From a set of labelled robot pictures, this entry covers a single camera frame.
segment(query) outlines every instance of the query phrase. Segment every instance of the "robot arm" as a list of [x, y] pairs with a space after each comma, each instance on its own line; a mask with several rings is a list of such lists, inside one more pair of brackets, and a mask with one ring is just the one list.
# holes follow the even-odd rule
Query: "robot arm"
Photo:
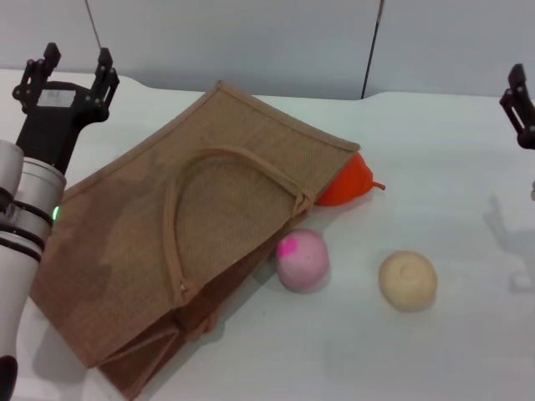
[[54, 43], [29, 60], [13, 97], [27, 115], [16, 144], [0, 141], [0, 401], [17, 378], [16, 337], [33, 277], [63, 197], [64, 173], [79, 132], [106, 121], [119, 84], [102, 48], [91, 89], [48, 82], [61, 54]]
[[516, 64], [508, 80], [510, 88], [503, 94], [500, 104], [517, 131], [518, 144], [524, 149], [535, 150], [535, 106], [527, 93], [524, 67]]

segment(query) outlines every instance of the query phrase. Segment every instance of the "pink stress ball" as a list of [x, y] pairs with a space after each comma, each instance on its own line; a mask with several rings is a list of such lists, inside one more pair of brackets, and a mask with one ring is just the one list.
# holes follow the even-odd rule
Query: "pink stress ball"
[[277, 244], [277, 274], [288, 289], [302, 291], [313, 287], [328, 270], [327, 246], [315, 232], [296, 230]]

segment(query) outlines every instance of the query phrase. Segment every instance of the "jute bag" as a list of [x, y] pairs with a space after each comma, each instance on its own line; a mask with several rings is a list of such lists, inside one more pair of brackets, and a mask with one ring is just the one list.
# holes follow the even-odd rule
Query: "jute bag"
[[358, 148], [219, 83], [66, 191], [32, 299], [135, 398]]

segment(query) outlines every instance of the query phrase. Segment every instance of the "orange object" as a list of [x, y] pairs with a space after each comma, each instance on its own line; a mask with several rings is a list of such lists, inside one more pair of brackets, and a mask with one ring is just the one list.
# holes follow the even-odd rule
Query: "orange object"
[[366, 194], [372, 187], [385, 190], [385, 186], [374, 182], [374, 175], [357, 153], [340, 171], [323, 195], [316, 200], [319, 206], [337, 206]]

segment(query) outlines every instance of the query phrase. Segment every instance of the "beige ball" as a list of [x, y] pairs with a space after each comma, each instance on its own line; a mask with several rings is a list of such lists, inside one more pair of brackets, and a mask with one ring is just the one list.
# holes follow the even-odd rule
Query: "beige ball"
[[435, 299], [437, 286], [433, 265], [419, 253], [397, 251], [381, 263], [380, 290], [400, 311], [418, 311], [428, 307]]

